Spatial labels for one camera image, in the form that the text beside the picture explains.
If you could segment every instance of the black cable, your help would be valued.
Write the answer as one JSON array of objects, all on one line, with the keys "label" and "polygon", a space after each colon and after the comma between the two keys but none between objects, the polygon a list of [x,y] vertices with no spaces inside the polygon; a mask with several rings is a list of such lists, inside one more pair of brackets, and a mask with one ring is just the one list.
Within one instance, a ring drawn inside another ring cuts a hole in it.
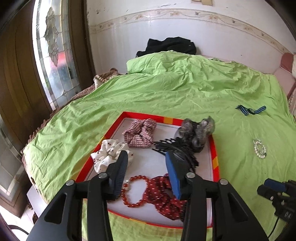
[{"label": "black cable", "polygon": [[20,230],[20,231],[24,232],[25,234],[29,235],[29,233],[27,231],[23,230],[19,226],[15,226],[15,225],[8,225],[8,226],[10,229],[17,229],[17,230]]},{"label": "black cable", "polygon": [[279,217],[276,219],[276,223],[274,224],[274,227],[273,227],[271,233],[269,234],[268,238],[272,235],[272,233],[273,233],[274,230],[276,229],[276,225],[277,225],[278,221],[279,221]]}]

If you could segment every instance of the bed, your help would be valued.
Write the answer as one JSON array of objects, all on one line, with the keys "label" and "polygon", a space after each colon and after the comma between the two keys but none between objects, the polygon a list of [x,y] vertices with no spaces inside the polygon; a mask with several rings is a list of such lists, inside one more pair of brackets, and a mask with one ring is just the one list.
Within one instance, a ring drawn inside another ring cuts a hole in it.
[{"label": "bed", "polygon": [[[25,147],[26,169],[50,202],[68,179],[76,179],[90,153],[123,111],[190,118],[208,115],[216,122],[213,138],[220,177],[226,178],[253,211],[267,234],[276,221],[268,200],[257,195],[267,178],[295,179],[296,124],[287,97],[274,75],[245,65],[173,51],[131,59],[128,74],[111,78],[90,94],[62,108]],[[259,115],[245,116],[237,105]],[[259,159],[259,138],[267,157]],[[109,214],[114,240],[180,240],[180,229],[151,226]],[[86,213],[83,210],[83,236]],[[280,222],[271,237],[283,228]],[[207,230],[211,240],[211,229]]]}]

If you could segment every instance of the red bead bracelet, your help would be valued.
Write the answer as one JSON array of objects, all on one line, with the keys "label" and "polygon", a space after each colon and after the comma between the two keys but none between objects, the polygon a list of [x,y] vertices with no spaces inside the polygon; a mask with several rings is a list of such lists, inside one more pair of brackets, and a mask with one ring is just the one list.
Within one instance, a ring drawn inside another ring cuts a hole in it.
[{"label": "red bead bracelet", "polygon": [[129,203],[127,201],[126,195],[124,194],[126,191],[130,190],[130,188],[128,187],[128,184],[131,181],[134,181],[134,180],[137,180],[137,179],[145,180],[147,185],[148,185],[149,178],[147,178],[146,176],[139,175],[139,176],[131,177],[129,180],[126,180],[125,184],[123,185],[123,188],[121,189],[121,194],[120,195],[122,197],[123,204],[128,206],[128,207],[140,207],[145,202],[144,199],[140,199],[137,203]]}]

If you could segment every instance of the plaid scrunchie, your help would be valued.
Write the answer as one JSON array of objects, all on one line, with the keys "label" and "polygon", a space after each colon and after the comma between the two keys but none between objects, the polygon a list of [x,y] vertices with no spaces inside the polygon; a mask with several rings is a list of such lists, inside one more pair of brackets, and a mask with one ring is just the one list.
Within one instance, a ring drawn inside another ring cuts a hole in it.
[{"label": "plaid scrunchie", "polygon": [[171,198],[166,193],[166,189],[172,190],[168,174],[152,178],[143,193],[143,199],[147,203],[154,204],[157,211],[163,216],[171,220],[182,219],[187,201],[180,201],[175,196]]},{"label": "plaid scrunchie", "polygon": [[153,119],[135,120],[123,134],[129,147],[145,148],[153,145],[153,132],[156,121]]}]

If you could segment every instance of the pearl bracelet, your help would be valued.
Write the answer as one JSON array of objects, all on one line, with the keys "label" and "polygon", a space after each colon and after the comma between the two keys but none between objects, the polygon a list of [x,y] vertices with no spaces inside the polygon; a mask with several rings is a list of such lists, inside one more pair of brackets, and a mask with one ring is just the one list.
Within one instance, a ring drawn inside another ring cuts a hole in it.
[{"label": "pearl bracelet", "polygon": [[266,157],[266,148],[262,144],[261,140],[253,139],[253,143],[254,143],[254,150],[257,157],[259,157],[260,159],[264,159]]}]

